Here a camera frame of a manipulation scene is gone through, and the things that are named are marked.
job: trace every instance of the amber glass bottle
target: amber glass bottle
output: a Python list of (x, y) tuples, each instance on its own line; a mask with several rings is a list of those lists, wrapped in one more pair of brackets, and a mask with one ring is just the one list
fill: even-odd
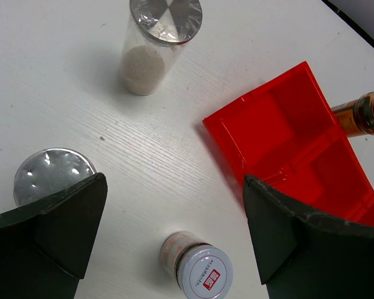
[(374, 92), (332, 108), (348, 137), (374, 135)]

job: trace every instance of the open red box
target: open red box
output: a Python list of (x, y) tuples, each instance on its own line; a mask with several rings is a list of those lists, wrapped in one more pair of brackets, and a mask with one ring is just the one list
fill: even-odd
[(374, 226), (374, 190), (306, 62), (203, 123), (240, 184), (253, 174), (317, 209)]

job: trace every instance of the clear plastic jar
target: clear plastic jar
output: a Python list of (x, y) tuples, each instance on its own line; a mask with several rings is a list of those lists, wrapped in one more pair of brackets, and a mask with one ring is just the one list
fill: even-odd
[(198, 0), (130, 0), (130, 18), (120, 64), (123, 86), (136, 95), (153, 93), (187, 42), (199, 31)]

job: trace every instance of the white powder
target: white powder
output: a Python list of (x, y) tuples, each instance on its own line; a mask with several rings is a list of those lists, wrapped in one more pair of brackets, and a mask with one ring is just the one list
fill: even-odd
[(123, 85), (136, 95), (149, 95), (161, 83), (165, 75), (165, 63), (161, 55), (145, 45), (129, 50), (120, 64)]

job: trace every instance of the white bottle cap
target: white bottle cap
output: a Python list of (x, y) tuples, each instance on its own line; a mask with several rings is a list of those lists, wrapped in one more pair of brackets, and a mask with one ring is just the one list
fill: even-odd
[(223, 299), (232, 282), (229, 257), (211, 245), (188, 252), (179, 267), (178, 283), (188, 299)]

